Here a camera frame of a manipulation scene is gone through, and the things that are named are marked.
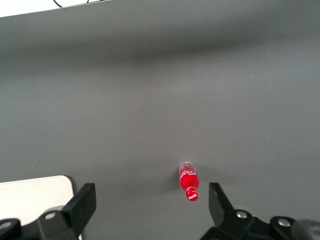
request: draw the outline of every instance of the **black cable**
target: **black cable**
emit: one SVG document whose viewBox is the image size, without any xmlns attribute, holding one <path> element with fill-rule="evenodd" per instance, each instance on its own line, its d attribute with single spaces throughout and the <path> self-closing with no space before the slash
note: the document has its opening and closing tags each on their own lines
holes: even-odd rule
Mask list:
<svg viewBox="0 0 320 240">
<path fill-rule="evenodd" d="M 63 8 L 63 6 L 59 5 L 59 3 L 56 2 L 56 0 L 53 0 L 55 4 L 59 6 L 59 8 Z"/>
</svg>

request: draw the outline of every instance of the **screw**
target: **screw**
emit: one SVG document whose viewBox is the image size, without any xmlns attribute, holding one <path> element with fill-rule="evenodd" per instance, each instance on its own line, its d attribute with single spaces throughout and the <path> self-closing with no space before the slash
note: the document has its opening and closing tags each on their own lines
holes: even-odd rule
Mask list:
<svg viewBox="0 0 320 240">
<path fill-rule="evenodd" d="M 248 217 L 248 215 L 245 211 L 237 211 L 236 215 L 240 219 L 246 219 Z"/>
<path fill-rule="evenodd" d="M 51 212 L 47 215 L 44 216 L 45 220 L 49 220 L 49 219 L 53 219 L 55 217 L 56 213 L 55 212 Z"/>
<path fill-rule="evenodd" d="M 12 224 L 12 223 L 11 223 L 10 221 L 6 221 L 6 222 L 2 223 L 2 224 L 0 225 L 0 230 L 1 230 L 1 229 L 6 229 L 6 228 L 10 227 L 11 224 Z"/>
<path fill-rule="evenodd" d="M 286 228 L 288 228 L 288 227 L 291 226 L 290 222 L 289 222 L 288 220 L 286 220 L 286 219 L 283 219 L 283 218 L 280 218 L 280 219 L 278 220 L 278 224 L 279 224 L 280 226 L 286 227 Z"/>
</svg>

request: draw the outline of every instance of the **red bottle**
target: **red bottle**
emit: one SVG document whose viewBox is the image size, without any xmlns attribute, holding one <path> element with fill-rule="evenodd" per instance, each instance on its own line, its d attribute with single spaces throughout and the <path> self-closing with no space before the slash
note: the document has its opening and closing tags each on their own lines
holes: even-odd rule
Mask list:
<svg viewBox="0 0 320 240">
<path fill-rule="evenodd" d="M 196 201 L 199 198 L 199 178 L 195 166 L 185 161 L 179 166 L 180 186 L 185 191 L 186 198 L 189 201 Z"/>
</svg>

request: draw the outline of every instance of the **plastic bottle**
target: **plastic bottle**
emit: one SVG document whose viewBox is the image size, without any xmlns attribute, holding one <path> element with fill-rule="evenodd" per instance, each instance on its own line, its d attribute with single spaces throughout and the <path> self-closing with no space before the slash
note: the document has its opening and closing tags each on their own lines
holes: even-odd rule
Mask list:
<svg viewBox="0 0 320 240">
<path fill-rule="evenodd" d="M 199 198 L 199 178 L 195 166 L 185 161 L 179 166 L 180 186 L 185 191 L 186 198 L 189 201 L 196 201 Z"/>
</svg>

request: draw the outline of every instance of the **coca-cola logo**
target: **coca-cola logo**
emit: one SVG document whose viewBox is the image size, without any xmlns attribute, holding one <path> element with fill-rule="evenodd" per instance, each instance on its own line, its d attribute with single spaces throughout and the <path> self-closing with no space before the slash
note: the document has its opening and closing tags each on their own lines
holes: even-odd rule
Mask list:
<svg viewBox="0 0 320 240">
<path fill-rule="evenodd" d="M 195 198 L 196 196 L 197 196 L 197 194 L 194 193 L 192 196 L 189 196 L 188 199 L 191 200 L 191 199 Z"/>
<path fill-rule="evenodd" d="M 196 175 L 196 173 L 194 171 L 184 171 L 181 175 L 180 175 L 180 180 L 182 179 L 182 177 L 184 175 Z"/>
</svg>

